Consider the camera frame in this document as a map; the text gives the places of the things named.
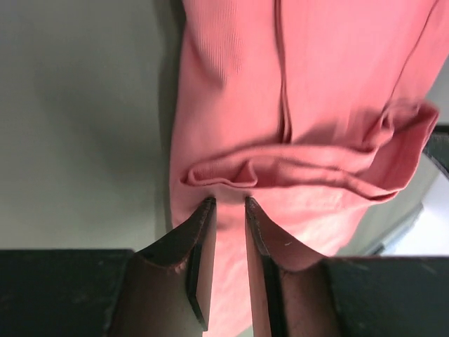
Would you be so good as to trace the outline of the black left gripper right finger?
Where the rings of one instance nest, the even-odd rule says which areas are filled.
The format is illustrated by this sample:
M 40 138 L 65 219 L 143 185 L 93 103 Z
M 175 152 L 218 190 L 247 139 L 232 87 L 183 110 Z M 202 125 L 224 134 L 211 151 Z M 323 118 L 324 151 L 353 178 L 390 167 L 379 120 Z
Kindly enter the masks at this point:
M 324 256 L 245 201 L 255 336 L 447 336 L 446 257 Z

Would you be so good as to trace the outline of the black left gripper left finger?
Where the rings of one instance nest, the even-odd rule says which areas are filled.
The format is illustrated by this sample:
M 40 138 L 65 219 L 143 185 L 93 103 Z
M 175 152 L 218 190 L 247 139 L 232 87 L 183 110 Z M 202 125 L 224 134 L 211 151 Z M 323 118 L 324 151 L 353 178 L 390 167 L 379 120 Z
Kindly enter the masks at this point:
M 201 336 L 207 329 L 216 201 L 140 251 L 1 252 L 2 336 Z

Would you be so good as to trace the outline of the coral red t shirt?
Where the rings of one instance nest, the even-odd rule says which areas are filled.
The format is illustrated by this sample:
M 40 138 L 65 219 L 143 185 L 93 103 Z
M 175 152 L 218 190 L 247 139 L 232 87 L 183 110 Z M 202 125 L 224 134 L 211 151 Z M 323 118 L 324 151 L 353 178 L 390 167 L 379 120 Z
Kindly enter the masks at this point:
M 217 200 L 208 336 L 251 323 L 244 200 L 325 255 L 410 182 L 447 1 L 185 1 L 170 209 Z

